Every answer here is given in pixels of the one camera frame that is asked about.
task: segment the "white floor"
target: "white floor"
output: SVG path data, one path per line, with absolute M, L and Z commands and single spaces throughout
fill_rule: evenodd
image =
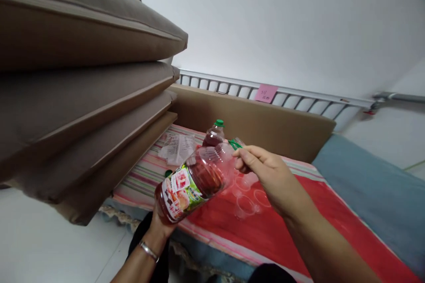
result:
M 18 190 L 0 190 L 2 282 L 108 283 L 124 263 L 131 238 L 125 227 L 99 215 L 87 227 L 74 226 Z M 169 282 L 180 281 L 176 271 L 170 270 Z

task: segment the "pink sticky note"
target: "pink sticky note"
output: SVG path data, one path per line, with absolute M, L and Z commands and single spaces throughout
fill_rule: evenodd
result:
M 254 99 L 260 102 L 270 104 L 277 90 L 277 86 L 261 84 Z

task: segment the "brown cushion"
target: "brown cushion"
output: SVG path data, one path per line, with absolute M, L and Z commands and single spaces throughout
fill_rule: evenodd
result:
M 161 62 L 3 74 L 0 181 L 143 105 L 178 76 Z
M 123 117 L 84 136 L 41 166 L 14 178 L 14 181 L 29 197 L 59 203 L 72 186 L 93 174 L 161 117 L 175 98 L 175 93 L 164 91 Z
M 0 0 L 0 71 L 157 61 L 188 35 L 139 0 Z
M 102 168 L 53 207 L 71 223 L 86 226 L 111 191 L 177 118 L 166 112 Z

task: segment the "small plastic bottle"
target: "small plastic bottle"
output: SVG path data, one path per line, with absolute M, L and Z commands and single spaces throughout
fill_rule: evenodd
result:
M 155 189 L 155 204 L 162 222 L 179 222 L 211 197 L 232 184 L 234 141 L 198 148 Z
M 224 122 L 221 119 L 216 120 L 214 125 L 207 130 L 207 134 L 205 135 L 204 142 L 202 143 L 203 147 L 215 147 L 221 142 L 225 141 L 224 137 Z

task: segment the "white radiator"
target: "white radiator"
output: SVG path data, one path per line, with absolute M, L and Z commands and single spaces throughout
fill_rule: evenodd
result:
M 254 99 L 260 87 L 260 83 L 184 69 L 180 70 L 180 79 L 176 83 L 245 99 Z M 367 99 L 353 99 L 279 87 L 271 104 L 333 119 L 336 122 L 335 131 L 338 132 L 343 130 L 360 110 L 368 110 L 373 102 Z

